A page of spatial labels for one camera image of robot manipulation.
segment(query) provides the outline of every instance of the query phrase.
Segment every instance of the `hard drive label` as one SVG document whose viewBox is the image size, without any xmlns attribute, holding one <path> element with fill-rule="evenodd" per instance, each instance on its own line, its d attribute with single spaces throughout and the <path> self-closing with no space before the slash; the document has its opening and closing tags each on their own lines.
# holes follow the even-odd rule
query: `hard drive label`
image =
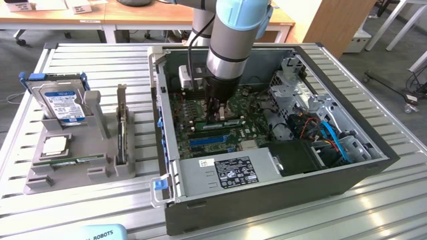
<svg viewBox="0 0 427 240">
<path fill-rule="evenodd" d="M 216 161 L 215 168 L 223 189 L 259 182 L 248 156 Z"/>
<path fill-rule="evenodd" d="M 76 92 L 47 92 L 44 93 L 44 96 L 60 121 L 65 123 L 75 123 L 85 119 L 83 108 L 80 104 L 75 102 L 77 99 Z"/>
</svg>

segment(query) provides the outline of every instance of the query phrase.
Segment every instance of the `table leg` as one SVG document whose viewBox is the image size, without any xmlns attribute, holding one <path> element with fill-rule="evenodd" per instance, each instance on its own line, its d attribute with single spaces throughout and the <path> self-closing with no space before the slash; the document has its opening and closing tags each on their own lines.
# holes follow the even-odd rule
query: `table leg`
<svg viewBox="0 0 427 240">
<path fill-rule="evenodd" d="M 291 26 L 281 26 L 280 31 L 277 32 L 277 36 L 275 38 L 276 44 L 283 44 L 287 40 L 288 34 L 289 34 Z"/>
<path fill-rule="evenodd" d="M 116 44 L 116 25 L 107 24 L 101 26 L 105 33 L 105 40 L 108 44 Z"/>
<path fill-rule="evenodd" d="M 412 73 L 415 73 L 415 72 L 420 69 L 420 67 L 422 67 L 422 65 L 423 65 L 424 62 L 427 62 L 427 51 L 426 51 L 424 54 L 420 56 L 420 58 L 416 60 L 416 62 L 414 63 L 414 65 L 408 68 L 408 70 L 410 70 Z"/>
<path fill-rule="evenodd" d="M 407 21 L 407 24 L 404 25 L 404 27 L 402 28 L 399 34 L 395 36 L 394 40 L 391 41 L 390 45 L 387 46 L 386 50 L 391 51 L 395 47 L 395 45 L 398 44 L 398 42 L 400 41 L 400 39 L 403 38 L 403 36 L 407 34 L 410 28 L 412 27 L 412 25 L 415 24 L 416 20 L 420 18 L 424 10 L 427 9 L 427 5 L 422 6 L 416 13 L 414 14 L 414 16 L 411 17 L 411 19 Z"/>
<path fill-rule="evenodd" d="M 376 42 L 379 41 L 380 37 L 383 36 L 387 28 L 390 27 L 390 25 L 392 24 L 395 18 L 398 17 L 403 7 L 407 4 L 407 0 L 402 0 L 400 3 L 398 4 L 398 6 L 395 7 L 395 10 L 392 11 L 390 17 L 387 18 L 384 24 L 382 25 L 380 29 L 378 30 L 375 36 L 372 37 L 371 41 L 368 42 L 367 46 L 366 46 L 366 50 L 371 51 L 374 45 L 376 44 Z"/>
</svg>

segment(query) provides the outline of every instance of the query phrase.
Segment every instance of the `wooden desk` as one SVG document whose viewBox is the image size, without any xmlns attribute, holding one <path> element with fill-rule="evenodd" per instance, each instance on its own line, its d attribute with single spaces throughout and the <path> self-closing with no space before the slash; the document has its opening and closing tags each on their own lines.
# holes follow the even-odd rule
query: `wooden desk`
<svg viewBox="0 0 427 240">
<path fill-rule="evenodd" d="M 193 10 L 189 7 L 165 4 L 157 1 L 149 6 L 129 7 L 108 0 L 105 8 L 107 42 L 115 40 L 115 30 L 191 30 Z M 275 42 L 284 43 L 295 22 L 288 15 L 276 8 L 267 31 L 277 31 Z"/>
<path fill-rule="evenodd" d="M 92 5 L 92 12 L 84 14 L 73 14 L 69 9 L 9 12 L 0 0 L 0 29 L 19 29 L 13 35 L 16 43 L 23 41 L 20 36 L 25 30 L 103 30 L 104 17 L 105 4 Z"/>
<path fill-rule="evenodd" d="M 287 43 L 322 43 L 339 58 L 376 0 L 277 0 L 295 20 Z"/>
<path fill-rule="evenodd" d="M 92 5 L 92 12 L 73 14 L 67 10 L 16 11 L 9 12 L 7 4 L 0 1 L 0 24 L 85 24 L 87 21 L 103 24 L 105 17 L 105 4 Z"/>
<path fill-rule="evenodd" d="M 116 30 L 191 30 L 192 21 L 189 7 L 157 1 L 149 6 L 128 7 L 116 0 L 108 0 L 107 4 L 92 5 L 92 12 L 75 15 L 69 9 L 9 12 L 0 0 L 0 29 L 103 30 L 109 44 L 116 43 Z M 276 8 L 267 31 L 277 33 L 268 42 L 284 43 L 293 24 L 288 15 Z"/>
</svg>

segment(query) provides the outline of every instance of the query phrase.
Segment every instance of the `black cable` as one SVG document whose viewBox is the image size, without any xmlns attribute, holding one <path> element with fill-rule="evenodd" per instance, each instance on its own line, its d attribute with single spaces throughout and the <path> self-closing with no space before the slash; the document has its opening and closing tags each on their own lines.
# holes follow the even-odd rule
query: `black cable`
<svg viewBox="0 0 427 240">
<path fill-rule="evenodd" d="M 192 47 L 195 44 L 196 39 L 200 37 L 200 35 L 203 34 L 203 32 L 208 29 L 209 25 L 212 24 L 213 20 L 215 20 L 215 16 L 212 17 L 212 19 L 208 21 L 208 23 L 205 24 L 205 26 L 201 28 L 201 30 L 197 32 L 197 34 L 195 35 L 195 37 L 192 38 L 189 45 L 188 45 L 188 75 L 189 75 L 189 79 L 191 79 L 191 84 L 192 84 L 192 91 L 196 91 L 196 82 L 195 82 L 195 77 L 193 77 L 193 62 L 192 62 Z"/>
<path fill-rule="evenodd" d="M 406 87 L 406 89 L 407 89 L 408 91 L 411 91 L 411 87 L 412 87 L 412 84 L 414 84 L 415 80 L 416 80 L 418 83 L 419 83 L 418 77 L 419 77 L 419 75 L 423 73 L 423 71 L 426 70 L 426 68 L 427 68 L 427 65 L 423 66 L 418 71 L 412 72 L 412 75 L 407 78 L 406 83 L 404 83 L 404 87 Z"/>
<path fill-rule="evenodd" d="M 251 77 L 247 79 L 247 81 L 249 81 L 251 79 L 257 79 L 257 81 L 259 81 L 260 83 L 263 83 L 263 79 L 261 79 L 259 76 L 251 76 Z"/>
<path fill-rule="evenodd" d="M 269 110 L 273 114 L 276 114 L 277 113 L 277 111 L 276 110 L 273 110 L 273 109 L 271 109 L 271 108 L 261 108 L 261 110 L 264 111 L 264 110 Z"/>
<path fill-rule="evenodd" d="M 414 80 L 412 80 L 412 82 L 411 82 L 411 84 L 410 84 L 410 86 L 408 86 L 410 89 L 411 89 L 411 87 L 412 87 L 412 84 L 414 84 L 415 80 L 416 80 L 416 83 L 418 83 L 416 90 L 418 90 L 418 88 L 420 87 L 422 84 L 420 84 L 420 81 L 419 81 L 419 76 L 422 75 L 422 73 L 423 73 L 423 71 L 426 70 L 426 68 L 427 68 L 427 65 L 416 71 L 418 74 L 416 74 L 415 72 L 412 72 Z"/>
<path fill-rule="evenodd" d="M 283 122 L 279 122 L 276 125 L 273 125 L 271 131 L 275 130 L 275 128 L 276 128 L 279 125 L 283 125 L 285 128 L 288 128 L 288 125 L 285 125 Z"/>
<path fill-rule="evenodd" d="M 259 96 L 263 95 L 264 93 L 267 93 L 268 90 L 269 90 L 269 86 L 253 96 L 253 99 L 248 102 L 248 106 L 252 105 L 252 103 L 253 103 L 255 100 L 259 98 Z"/>
</svg>

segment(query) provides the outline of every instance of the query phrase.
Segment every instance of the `wire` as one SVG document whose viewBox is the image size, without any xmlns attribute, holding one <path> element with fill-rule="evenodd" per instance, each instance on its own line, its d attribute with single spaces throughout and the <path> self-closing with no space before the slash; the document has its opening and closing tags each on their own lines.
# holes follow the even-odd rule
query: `wire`
<svg viewBox="0 0 427 240">
<path fill-rule="evenodd" d="M 310 117 L 310 118 L 307 119 L 306 124 L 304 124 L 304 127 L 303 127 L 302 132 L 300 132 L 299 138 L 303 138 L 303 135 L 304 135 L 304 132 L 306 132 L 306 128 L 307 128 L 307 124 L 308 124 L 308 121 L 310 121 L 310 120 L 318 120 L 318 118 Z"/>
<path fill-rule="evenodd" d="M 12 100 L 16 99 L 19 96 L 24 95 L 25 92 L 15 93 L 5 97 L 4 101 L 7 101 L 9 104 L 21 104 L 20 102 L 13 102 Z"/>
<path fill-rule="evenodd" d="M 426 69 L 427 69 L 427 65 L 423 66 L 418 71 L 412 72 L 412 75 L 407 78 L 404 87 L 406 87 L 406 89 L 407 89 L 408 91 L 411 91 L 411 87 L 412 87 L 412 84 L 414 84 L 415 80 L 416 80 L 418 84 L 420 84 L 418 77 L 419 77 L 419 75 L 423 73 L 423 71 L 424 71 Z"/>
<path fill-rule="evenodd" d="M 328 132 L 330 132 L 330 134 L 331 134 L 331 136 L 332 136 L 332 138 L 334 138 L 335 144 L 336 144 L 338 149 L 339 149 L 340 154 L 342 154 L 342 158 L 343 158 L 347 162 L 352 163 L 352 161 L 347 158 L 346 150 L 344 150 L 344 148 L 342 147 L 339 138 L 336 137 L 336 134 L 335 134 L 335 131 L 334 131 L 331 125 L 330 125 L 326 121 L 322 121 L 322 124 L 326 126 L 326 129 L 328 130 Z"/>
<path fill-rule="evenodd" d="M 189 74 L 189 79 L 191 79 L 191 84 L 192 84 L 192 90 L 196 90 L 196 83 L 195 83 L 195 77 L 193 77 L 193 62 L 192 62 L 192 47 L 195 44 L 196 39 L 200 37 L 200 35 L 203 34 L 203 32 L 208 29 L 209 25 L 212 24 L 213 20 L 215 20 L 215 16 L 212 17 L 212 19 L 208 21 L 208 23 L 205 24 L 205 26 L 201 28 L 201 30 L 197 32 L 197 34 L 195 35 L 195 37 L 192 38 L 189 45 L 188 45 L 188 74 Z"/>
<path fill-rule="evenodd" d="M 288 127 L 288 125 L 285 125 L 283 122 L 279 122 L 279 123 L 272 127 L 271 131 L 275 130 L 275 128 L 276 128 L 279 125 L 283 125 L 285 128 Z"/>
<path fill-rule="evenodd" d="M 277 113 L 277 111 L 276 110 L 273 110 L 273 109 L 271 109 L 271 108 L 261 108 L 261 110 L 264 111 L 264 110 L 269 110 L 273 114 L 276 114 Z"/>
<path fill-rule="evenodd" d="M 257 81 L 260 82 L 260 83 L 263 83 L 263 79 L 259 77 L 259 76 L 251 76 L 248 79 L 247 79 L 247 81 L 249 81 L 251 79 L 257 79 Z"/>
<path fill-rule="evenodd" d="M 320 140 L 320 141 L 323 141 L 323 142 L 326 142 L 326 143 L 331 144 L 331 145 L 332 145 L 332 147 L 335 148 L 336 152 L 339 152 L 339 151 L 340 151 L 340 150 L 339 150 L 339 148 L 336 147 L 335 143 L 334 143 L 331 140 Z"/>
<path fill-rule="evenodd" d="M 253 103 L 255 100 L 259 98 L 259 96 L 263 95 L 264 93 L 267 93 L 268 90 L 269 90 L 269 87 L 267 87 L 263 91 L 260 91 L 260 92 L 253 96 L 253 99 L 248 102 L 248 106 L 252 105 L 252 103 Z"/>
</svg>

